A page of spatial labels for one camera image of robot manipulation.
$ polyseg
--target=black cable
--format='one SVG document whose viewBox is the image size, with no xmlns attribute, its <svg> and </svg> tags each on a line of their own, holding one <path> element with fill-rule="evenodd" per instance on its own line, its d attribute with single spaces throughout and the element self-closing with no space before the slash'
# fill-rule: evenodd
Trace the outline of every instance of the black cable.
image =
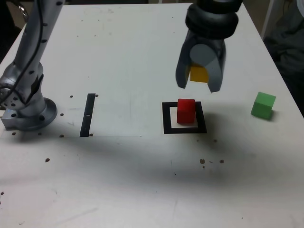
<svg viewBox="0 0 304 228">
<path fill-rule="evenodd" d="M 0 101 L 0 105 L 2 104 L 2 102 L 4 102 L 13 92 L 16 92 L 16 87 L 18 85 L 18 83 L 20 82 L 20 80 L 22 79 L 22 77 L 24 76 L 24 73 L 26 72 L 26 70 L 28 69 L 29 65 L 32 63 L 32 61 L 34 60 L 36 54 L 38 53 L 38 50 L 40 48 L 40 43 L 42 41 L 42 33 L 43 33 L 43 17 L 42 17 L 42 10 L 41 10 L 41 5 L 40 5 L 40 0 L 37 0 L 37 7 L 38 7 L 38 13 L 39 13 L 39 22 L 40 22 L 40 30 L 39 30 L 39 37 L 38 37 L 38 42 L 36 45 L 36 48 L 33 52 L 33 55 L 31 56 L 31 58 L 29 59 L 28 63 L 26 64 L 26 66 L 24 67 L 24 69 L 21 71 L 20 75 L 18 76 L 15 84 L 13 85 L 13 87 L 10 89 L 10 91 L 8 92 L 8 94 Z M 21 96 L 19 97 L 20 101 L 26 105 L 26 103 L 23 101 L 23 99 L 21 99 Z"/>
</svg>

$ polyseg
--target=floor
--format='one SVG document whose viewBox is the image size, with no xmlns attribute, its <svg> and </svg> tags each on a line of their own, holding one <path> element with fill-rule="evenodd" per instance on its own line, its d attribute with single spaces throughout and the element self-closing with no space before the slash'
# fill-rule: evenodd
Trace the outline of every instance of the floor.
<svg viewBox="0 0 304 228">
<path fill-rule="evenodd" d="M 195 2 L 196 0 L 179 0 L 179 2 Z M 176 0 L 163 0 L 163 3 L 175 3 Z M 149 3 L 158 3 L 158 0 L 149 0 Z M 33 3 L 32 2 L 22 2 L 28 13 L 31 13 Z M 269 5 L 269 0 L 244 0 L 244 5 L 248 10 L 256 29 L 261 34 L 262 27 L 264 24 L 266 12 Z M 22 28 L 25 24 L 22 15 L 19 10 L 10 2 L 8 2 L 9 9 L 13 15 L 16 26 Z"/>
</svg>

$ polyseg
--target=green cube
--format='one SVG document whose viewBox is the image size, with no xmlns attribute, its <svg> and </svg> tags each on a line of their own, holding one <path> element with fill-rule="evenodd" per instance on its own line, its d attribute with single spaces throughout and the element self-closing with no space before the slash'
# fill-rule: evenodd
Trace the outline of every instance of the green cube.
<svg viewBox="0 0 304 228">
<path fill-rule="evenodd" d="M 275 98 L 275 96 L 259 92 L 253 104 L 251 114 L 269 120 L 271 118 L 272 106 L 276 100 Z"/>
</svg>

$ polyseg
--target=yellow cube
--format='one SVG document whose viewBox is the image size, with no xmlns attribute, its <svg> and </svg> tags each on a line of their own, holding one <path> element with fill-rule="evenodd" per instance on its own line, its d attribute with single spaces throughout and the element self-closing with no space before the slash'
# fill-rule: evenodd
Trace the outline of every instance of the yellow cube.
<svg viewBox="0 0 304 228">
<path fill-rule="evenodd" d="M 190 81 L 207 83 L 208 80 L 207 70 L 198 64 L 192 64 L 190 69 Z"/>
</svg>

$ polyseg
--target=cube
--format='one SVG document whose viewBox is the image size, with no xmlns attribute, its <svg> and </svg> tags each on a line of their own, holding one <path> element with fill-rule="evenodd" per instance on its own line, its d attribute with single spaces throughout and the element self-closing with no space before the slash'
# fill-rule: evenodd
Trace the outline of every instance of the cube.
<svg viewBox="0 0 304 228">
<path fill-rule="evenodd" d="M 275 102 L 275 96 L 259 92 L 253 104 L 251 114 L 269 120 L 271 118 L 272 107 Z"/>
<path fill-rule="evenodd" d="M 204 82 L 207 83 L 209 80 L 207 69 L 197 65 L 192 64 L 190 69 L 190 81 L 192 82 Z"/>
<path fill-rule="evenodd" d="M 179 124 L 192 124 L 195 120 L 195 100 L 178 99 L 177 120 Z"/>
</svg>

